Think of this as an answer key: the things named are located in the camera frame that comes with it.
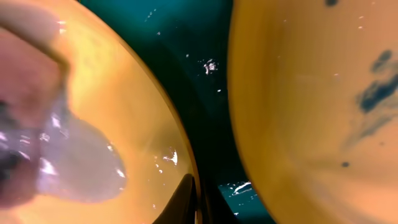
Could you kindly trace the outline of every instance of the blue paint smudge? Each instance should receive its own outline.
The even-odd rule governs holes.
[[[371,67],[371,71],[373,73],[378,72],[378,70],[392,57],[392,51],[391,50],[385,50],[381,52],[379,55],[379,58],[373,63]]]
[[[375,61],[371,67],[371,72],[376,73],[385,64],[385,62]]]
[[[382,62],[385,62],[385,61],[390,60],[391,56],[392,56],[392,51],[391,51],[391,50],[385,50],[385,51],[383,51],[383,52],[380,54],[378,60],[379,60],[379,61],[382,61]]]
[[[360,99],[360,108],[364,113],[372,111],[381,101],[393,95],[397,87],[398,74],[394,75],[388,83],[372,83]]]
[[[327,6],[335,6],[338,3],[338,0],[326,0],[326,5]]]
[[[342,167],[349,167],[349,162],[343,162],[343,163],[341,164],[341,166],[342,166]]]
[[[392,121],[392,117],[381,117],[381,118],[379,118],[376,122],[374,122],[370,127],[365,129],[361,133],[360,138],[365,138],[367,136],[370,136],[370,135],[376,133],[376,131],[378,129],[380,129],[381,127],[383,127],[385,124],[387,124],[390,121]]]

